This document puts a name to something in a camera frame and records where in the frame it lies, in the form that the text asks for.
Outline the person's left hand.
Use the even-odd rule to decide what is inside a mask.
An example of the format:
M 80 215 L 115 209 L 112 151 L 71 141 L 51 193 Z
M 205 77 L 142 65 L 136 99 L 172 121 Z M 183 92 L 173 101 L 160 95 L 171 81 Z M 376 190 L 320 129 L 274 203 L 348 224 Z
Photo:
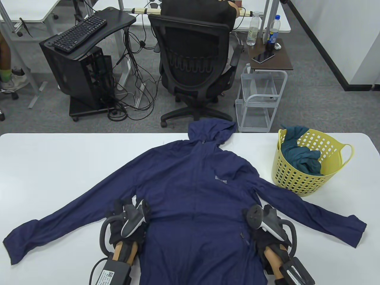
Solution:
M 151 217 L 151 209 L 145 199 L 136 198 L 135 202 L 131 197 L 117 199 L 114 209 L 106 214 L 107 218 L 113 216 L 121 218 L 110 223 L 110 244 L 116 246 L 122 241 L 129 245 L 137 243 L 141 246 L 144 243 Z

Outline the person's right hand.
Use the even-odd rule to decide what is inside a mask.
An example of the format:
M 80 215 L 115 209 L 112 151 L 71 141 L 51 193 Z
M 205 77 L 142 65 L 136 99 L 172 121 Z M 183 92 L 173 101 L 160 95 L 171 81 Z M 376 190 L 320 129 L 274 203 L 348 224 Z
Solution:
M 286 250 L 292 247 L 296 241 L 295 227 L 288 220 L 282 220 L 277 215 L 277 210 L 271 205 L 253 205 L 244 208 L 242 215 L 251 231 L 251 237 L 255 241 L 257 248 L 263 251 L 267 246 L 283 245 Z M 292 240 L 289 239 L 283 225 L 287 225 L 292 233 Z

